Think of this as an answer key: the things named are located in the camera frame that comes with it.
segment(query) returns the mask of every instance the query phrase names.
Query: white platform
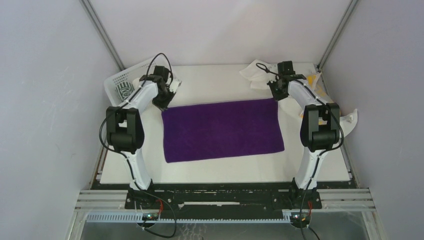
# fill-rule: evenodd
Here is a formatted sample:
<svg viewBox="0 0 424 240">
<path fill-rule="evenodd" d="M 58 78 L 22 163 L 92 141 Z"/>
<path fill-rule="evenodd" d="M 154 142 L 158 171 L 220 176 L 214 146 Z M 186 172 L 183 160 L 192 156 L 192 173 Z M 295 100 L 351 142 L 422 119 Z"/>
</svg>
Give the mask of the white platform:
<svg viewBox="0 0 424 240">
<path fill-rule="evenodd" d="M 182 85 L 170 107 L 237 100 L 272 98 L 269 90 L 250 88 L 250 82 L 239 71 L 247 65 L 175 66 Z M 312 63 L 294 63 L 297 74 L 315 73 Z M 278 120 L 284 141 L 283 152 L 167 163 L 163 148 L 161 111 L 151 105 L 141 115 L 145 132 L 142 147 L 145 164 L 154 183 L 246 183 L 290 182 L 301 164 L 303 146 L 301 123 L 278 109 Z M 130 182 L 124 158 L 108 152 L 100 183 Z M 319 181 L 348 181 L 349 174 L 339 149 L 328 153 L 318 175 Z"/>
</svg>

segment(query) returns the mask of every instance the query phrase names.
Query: black cable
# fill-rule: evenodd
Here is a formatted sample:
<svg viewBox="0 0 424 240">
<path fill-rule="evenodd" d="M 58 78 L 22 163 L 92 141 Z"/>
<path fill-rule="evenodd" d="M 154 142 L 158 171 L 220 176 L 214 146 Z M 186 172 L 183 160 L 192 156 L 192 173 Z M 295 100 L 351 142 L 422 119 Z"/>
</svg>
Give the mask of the black cable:
<svg viewBox="0 0 424 240">
<path fill-rule="evenodd" d="M 144 194 L 147 194 L 147 195 L 149 195 L 149 196 L 152 196 L 152 197 L 154 197 L 154 198 L 156 198 L 156 199 L 161 200 L 161 201 L 162 201 L 162 202 L 164 202 L 166 205 L 168 205 L 168 207 L 169 207 L 169 208 L 171 209 L 171 211 L 172 211 L 173 220 L 174 220 L 174 226 L 173 226 L 173 233 L 172 233 L 171 235 L 162 235 L 162 234 L 156 233 L 156 232 L 154 232 L 154 231 L 151 231 L 151 230 L 149 230 L 149 229 L 147 229 L 147 228 L 144 228 L 144 231 L 146 231 L 146 232 L 148 232 L 148 233 L 150 233 L 150 234 L 153 234 L 153 235 L 155 235 L 155 236 L 158 236 L 158 237 L 164 238 L 164 239 L 170 239 L 170 238 L 174 237 L 174 236 L 175 236 L 175 233 L 177 232 L 177 217 L 175 216 L 174 209 L 171 207 L 171 205 L 170 205 L 167 201 L 163 200 L 162 198 L 160 198 L 160 197 L 158 197 L 158 196 L 155 196 L 155 195 L 153 195 L 153 194 L 151 194 L 151 193 L 148 193 L 147 191 L 142 190 L 142 188 L 141 188 L 141 187 L 137 184 L 136 179 L 134 178 L 133 168 L 131 167 L 130 160 L 128 159 L 128 157 L 127 157 L 125 154 L 123 154 L 123 155 L 124 155 L 124 156 L 125 156 L 125 158 L 126 158 L 126 162 L 128 163 L 128 167 L 129 167 L 129 172 L 131 173 L 132 180 L 134 181 L 134 184 L 135 184 L 135 186 L 138 188 L 138 190 L 140 190 L 140 191 L 141 191 L 142 193 L 144 193 Z M 146 221 L 147 221 L 147 219 L 146 219 L 146 220 L 144 220 L 144 222 L 141 224 L 141 226 L 142 226 L 142 227 L 143 227 L 143 225 L 146 223 Z"/>
<path fill-rule="evenodd" d="M 308 227 L 308 229 L 311 231 L 311 232 L 313 232 L 313 234 L 315 234 L 315 237 L 318 239 L 318 240 L 321 240 L 321 238 L 318 236 L 318 234 L 312 229 L 312 227 Z"/>
<path fill-rule="evenodd" d="M 170 73 L 170 75 L 171 75 L 171 76 L 170 76 L 170 77 L 171 77 L 171 82 L 169 82 L 169 85 L 171 85 L 171 84 L 172 84 L 172 82 L 174 81 L 174 74 L 173 74 L 173 72 L 172 72 L 172 66 L 171 66 L 171 64 L 170 64 L 170 61 L 168 60 L 168 57 L 167 57 L 164 53 L 160 52 L 160 53 L 156 54 L 156 56 L 154 56 L 154 57 L 153 57 L 153 59 L 150 61 L 150 64 L 149 64 L 149 65 L 148 65 L 148 67 L 147 67 L 146 78 L 144 79 L 143 83 L 141 84 L 141 87 L 143 87 L 143 86 L 145 85 L 145 83 L 146 83 L 147 76 L 149 75 L 150 67 L 152 66 L 152 64 L 153 64 L 153 62 L 155 61 L 155 59 L 156 59 L 157 57 L 159 57 L 160 55 L 163 55 L 163 56 L 165 57 L 166 61 L 168 62 L 168 66 L 169 66 L 169 73 Z"/>
<path fill-rule="evenodd" d="M 289 81 L 294 81 L 294 82 L 297 82 L 297 83 L 301 84 L 317 102 L 319 102 L 321 105 L 323 105 L 326 108 L 326 110 L 330 113 L 331 117 L 335 120 L 335 123 L 337 124 L 337 127 L 340 130 L 340 143 L 338 144 L 338 146 L 332 147 L 330 149 L 326 149 L 326 150 L 322 151 L 320 154 L 318 154 L 318 158 L 316 160 L 315 168 L 313 169 L 312 176 L 311 176 L 311 178 L 309 179 L 309 182 L 306 185 L 305 193 L 303 195 L 303 199 L 302 199 L 302 202 L 300 204 L 300 209 L 299 209 L 300 231 L 302 233 L 303 239 L 306 240 L 306 236 L 305 236 L 305 233 L 304 233 L 304 230 L 303 230 L 303 226 L 302 226 L 302 219 L 303 219 L 302 218 L 302 209 L 303 209 L 303 205 L 304 205 L 304 202 L 305 202 L 305 197 L 306 197 L 306 194 L 307 194 L 307 190 L 308 190 L 309 186 L 311 185 L 312 179 L 315 177 L 315 174 L 317 173 L 318 165 L 320 163 L 321 156 L 324 153 L 327 153 L 329 151 L 333 151 L 333 150 L 336 150 L 336 149 L 340 148 L 342 146 L 344 140 L 345 140 L 345 133 L 343 132 L 342 126 L 340 126 L 339 119 L 336 118 L 336 116 L 333 114 L 333 112 L 331 111 L 331 109 L 323 101 L 321 101 L 320 99 L 318 99 L 315 96 L 314 92 L 311 89 L 309 89 L 309 87 L 307 87 L 305 83 L 303 83 L 302 81 L 300 81 L 298 79 L 287 77 L 287 76 L 283 76 L 283 75 L 280 75 L 280 74 L 278 74 L 276 72 L 270 71 L 265 64 L 260 63 L 260 62 L 256 63 L 256 67 L 258 67 L 259 69 L 265 71 L 267 74 L 268 73 L 274 74 L 276 80 L 279 80 L 279 78 L 286 78 Z M 316 235 L 316 237 L 318 239 L 320 239 L 318 237 L 317 233 L 314 230 L 311 229 L 311 231 Z"/>
</svg>

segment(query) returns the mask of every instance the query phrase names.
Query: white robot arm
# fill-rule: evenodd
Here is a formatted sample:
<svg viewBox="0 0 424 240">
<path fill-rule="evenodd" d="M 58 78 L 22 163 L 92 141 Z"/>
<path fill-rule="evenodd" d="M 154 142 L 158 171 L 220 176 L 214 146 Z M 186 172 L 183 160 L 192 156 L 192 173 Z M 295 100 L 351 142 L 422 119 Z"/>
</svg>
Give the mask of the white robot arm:
<svg viewBox="0 0 424 240">
<path fill-rule="evenodd" d="M 176 78 L 167 84 L 169 73 L 167 68 L 156 66 L 153 74 L 139 79 L 137 89 L 124 102 L 106 111 L 107 142 L 126 156 L 126 168 L 132 177 L 129 186 L 136 191 L 147 190 L 152 183 L 141 149 L 145 136 L 140 113 L 150 102 L 162 111 L 167 109 L 181 84 Z"/>
<path fill-rule="evenodd" d="M 268 83 L 274 99 L 279 101 L 290 95 L 305 110 L 300 129 L 305 148 L 293 182 L 298 191 L 312 190 L 317 186 L 317 173 L 323 159 L 340 139 L 340 109 L 337 104 L 328 103 L 315 94 L 304 80 L 305 77 L 295 74 L 291 61 L 279 63 L 276 75 L 276 80 Z M 114 115 L 107 117 L 107 141 L 116 151 L 124 152 L 127 156 L 128 172 L 133 178 L 130 187 L 134 190 L 147 190 L 152 182 L 141 152 L 144 131 L 140 113 L 151 101 L 162 111 L 167 109 L 181 84 L 177 79 L 166 84 L 168 77 L 169 71 L 165 67 L 156 66 L 155 73 L 143 76 L 138 88 L 127 100 L 106 111 L 107 116 Z M 326 124 L 319 125 L 319 118 Z"/>
</svg>

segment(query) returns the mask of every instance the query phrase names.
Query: gray wall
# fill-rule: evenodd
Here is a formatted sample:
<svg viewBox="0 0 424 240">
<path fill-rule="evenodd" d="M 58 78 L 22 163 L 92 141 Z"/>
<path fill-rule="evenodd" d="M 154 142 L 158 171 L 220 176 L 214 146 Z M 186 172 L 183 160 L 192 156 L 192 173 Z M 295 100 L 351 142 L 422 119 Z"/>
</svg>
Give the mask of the gray wall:
<svg viewBox="0 0 424 240">
<path fill-rule="evenodd" d="M 424 2 L 362 0 L 324 67 L 347 146 L 390 239 L 422 239 Z"/>
<path fill-rule="evenodd" d="M 127 68 L 158 52 L 174 66 L 316 63 L 349 1 L 91 0 Z"/>
<path fill-rule="evenodd" d="M 63 239 L 118 72 L 77 0 L 2 1 L 0 239 Z"/>
</svg>

